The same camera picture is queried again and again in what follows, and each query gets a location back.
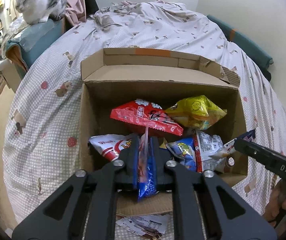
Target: pink cloth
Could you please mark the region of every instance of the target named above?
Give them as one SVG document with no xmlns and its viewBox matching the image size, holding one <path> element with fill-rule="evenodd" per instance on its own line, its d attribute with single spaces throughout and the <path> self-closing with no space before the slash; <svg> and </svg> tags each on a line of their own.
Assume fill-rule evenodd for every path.
<svg viewBox="0 0 286 240">
<path fill-rule="evenodd" d="M 86 22 L 85 0 L 67 0 L 65 17 L 72 26 Z"/>
</svg>

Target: orange tape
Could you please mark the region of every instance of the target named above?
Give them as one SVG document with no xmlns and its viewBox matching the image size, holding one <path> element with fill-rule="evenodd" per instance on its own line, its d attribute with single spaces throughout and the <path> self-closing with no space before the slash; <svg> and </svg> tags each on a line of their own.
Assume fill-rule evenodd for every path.
<svg viewBox="0 0 286 240">
<path fill-rule="evenodd" d="M 235 32 L 237 32 L 237 29 L 232 29 L 230 32 L 230 40 L 229 41 L 233 41 L 234 37 L 235 37 Z"/>
<path fill-rule="evenodd" d="M 136 55 L 171 57 L 171 51 L 165 49 L 135 49 Z"/>
</svg>

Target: cardboard box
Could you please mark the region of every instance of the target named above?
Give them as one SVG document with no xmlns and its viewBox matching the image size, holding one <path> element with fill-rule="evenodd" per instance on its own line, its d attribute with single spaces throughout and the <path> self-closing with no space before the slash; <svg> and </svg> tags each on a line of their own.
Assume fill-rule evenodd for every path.
<svg viewBox="0 0 286 240">
<path fill-rule="evenodd" d="M 83 91 L 80 110 L 80 162 L 89 172 L 107 161 L 88 149 L 89 137 L 130 133 L 124 123 L 110 119 L 112 108 L 136 98 L 155 102 L 164 109 L 178 100 L 205 95 L 227 115 L 206 130 L 218 134 L 224 143 L 246 132 L 239 76 L 204 57 L 176 51 L 141 48 L 106 48 L 81 62 Z M 167 141 L 179 137 L 168 134 Z M 233 186 L 245 179 L 248 158 L 234 154 L 232 173 L 222 178 Z M 137 194 L 118 197 L 117 213 L 125 216 L 162 213 L 172 210 L 172 196 L 158 193 L 137 203 Z"/>
</svg>

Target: bed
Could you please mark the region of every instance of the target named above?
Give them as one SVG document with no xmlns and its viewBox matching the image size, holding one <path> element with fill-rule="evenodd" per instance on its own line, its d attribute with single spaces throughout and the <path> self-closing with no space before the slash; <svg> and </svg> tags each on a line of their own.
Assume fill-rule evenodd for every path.
<svg viewBox="0 0 286 240">
<path fill-rule="evenodd" d="M 286 155 L 286 109 L 255 63 L 227 41 L 214 22 L 180 3 L 123 1 L 97 11 L 61 36 L 35 61 L 16 92 L 3 161 L 4 182 L 18 222 L 79 168 L 80 63 L 107 47 L 193 53 L 232 69 L 241 77 L 247 130 L 256 128 L 256 143 Z M 64 94 L 57 92 L 62 87 Z M 247 178 L 233 189 L 262 214 L 275 179 L 250 158 Z M 118 226 L 115 236 L 138 239 Z M 163 239 L 173 239 L 171 223 Z"/>
</svg>

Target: gray and white cat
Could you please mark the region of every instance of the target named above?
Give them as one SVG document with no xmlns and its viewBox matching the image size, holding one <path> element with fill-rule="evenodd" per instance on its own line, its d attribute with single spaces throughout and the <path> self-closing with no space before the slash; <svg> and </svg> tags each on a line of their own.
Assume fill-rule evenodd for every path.
<svg viewBox="0 0 286 240">
<path fill-rule="evenodd" d="M 16 9 L 30 24 L 47 22 L 48 18 L 59 21 L 64 17 L 67 0 L 16 0 Z"/>
</svg>

